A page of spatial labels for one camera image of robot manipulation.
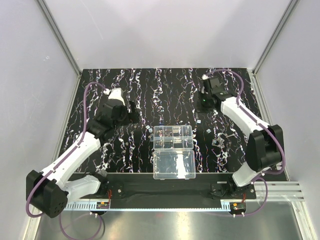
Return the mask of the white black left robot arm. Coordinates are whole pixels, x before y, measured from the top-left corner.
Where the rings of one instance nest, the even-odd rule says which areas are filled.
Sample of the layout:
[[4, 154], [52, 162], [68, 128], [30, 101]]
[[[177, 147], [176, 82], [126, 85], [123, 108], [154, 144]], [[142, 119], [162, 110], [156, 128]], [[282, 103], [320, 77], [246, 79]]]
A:
[[103, 195], [107, 178], [102, 173], [90, 173], [70, 180], [76, 169], [111, 139], [117, 128], [136, 124], [139, 114], [136, 104], [127, 107], [121, 100], [110, 99], [98, 108], [79, 138], [57, 160], [42, 171], [32, 170], [26, 176], [26, 205], [28, 216], [34, 218], [30, 206], [50, 218], [57, 217], [69, 202], [87, 195]]

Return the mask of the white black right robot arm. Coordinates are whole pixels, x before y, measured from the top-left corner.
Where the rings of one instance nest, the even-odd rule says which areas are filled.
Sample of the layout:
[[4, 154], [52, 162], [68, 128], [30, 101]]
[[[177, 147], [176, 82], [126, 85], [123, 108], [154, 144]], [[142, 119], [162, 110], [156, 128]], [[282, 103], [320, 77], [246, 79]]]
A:
[[286, 163], [282, 128], [254, 115], [242, 103], [240, 94], [222, 87], [217, 77], [204, 74], [202, 81], [201, 106], [230, 118], [247, 137], [245, 162], [228, 179], [224, 194], [243, 194], [258, 177], [282, 174]]

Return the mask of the aluminium frame profile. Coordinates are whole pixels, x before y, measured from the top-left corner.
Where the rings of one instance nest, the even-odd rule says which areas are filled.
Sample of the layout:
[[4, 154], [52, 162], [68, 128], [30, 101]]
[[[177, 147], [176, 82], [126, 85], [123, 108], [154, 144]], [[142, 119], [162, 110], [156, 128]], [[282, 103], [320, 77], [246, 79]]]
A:
[[45, 20], [47, 21], [54, 37], [56, 38], [62, 52], [64, 53], [65, 57], [67, 58], [70, 66], [72, 67], [73, 71], [75, 72], [77, 77], [81, 76], [82, 70], [78, 66], [70, 48], [67, 45], [67, 42], [65, 41], [58, 24], [56, 23], [53, 14], [51, 13], [47, 3], [45, 0], [36, 0], [35, 1], [37, 5], [39, 6], [40, 11], [42, 12]]

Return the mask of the clear plastic organizer box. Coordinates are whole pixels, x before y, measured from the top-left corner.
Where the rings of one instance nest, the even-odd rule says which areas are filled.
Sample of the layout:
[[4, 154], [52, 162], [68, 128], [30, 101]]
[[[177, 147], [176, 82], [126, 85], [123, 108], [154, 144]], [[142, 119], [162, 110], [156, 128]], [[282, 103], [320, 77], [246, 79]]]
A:
[[196, 178], [193, 129], [190, 125], [160, 125], [153, 128], [153, 178]]

